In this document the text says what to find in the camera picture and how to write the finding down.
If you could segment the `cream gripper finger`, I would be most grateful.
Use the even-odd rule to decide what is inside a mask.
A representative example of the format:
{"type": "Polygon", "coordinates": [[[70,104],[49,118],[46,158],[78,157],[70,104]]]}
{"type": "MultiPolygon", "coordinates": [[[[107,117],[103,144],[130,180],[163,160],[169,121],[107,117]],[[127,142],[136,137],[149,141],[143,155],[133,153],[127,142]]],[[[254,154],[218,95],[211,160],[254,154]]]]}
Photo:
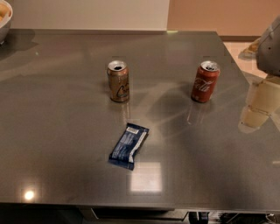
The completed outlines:
{"type": "Polygon", "coordinates": [[[259,130],[280,108],[280,77],[253,77],[249,83],[246,106],[241,111],[238,128],[243,133],[259,130]]]}

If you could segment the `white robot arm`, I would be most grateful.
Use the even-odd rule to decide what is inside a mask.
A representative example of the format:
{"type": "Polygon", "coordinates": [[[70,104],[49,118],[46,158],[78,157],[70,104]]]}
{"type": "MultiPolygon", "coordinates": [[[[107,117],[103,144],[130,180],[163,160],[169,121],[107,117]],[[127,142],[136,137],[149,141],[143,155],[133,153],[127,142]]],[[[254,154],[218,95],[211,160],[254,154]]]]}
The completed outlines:
{"type": "Polygon", "coordinates": [[[255,59],[257,68],[267,76],[249,82],[246,106],[238,125],[244,133],[259,130],[280,108],[280,16],[260,37],[255,59]]]}

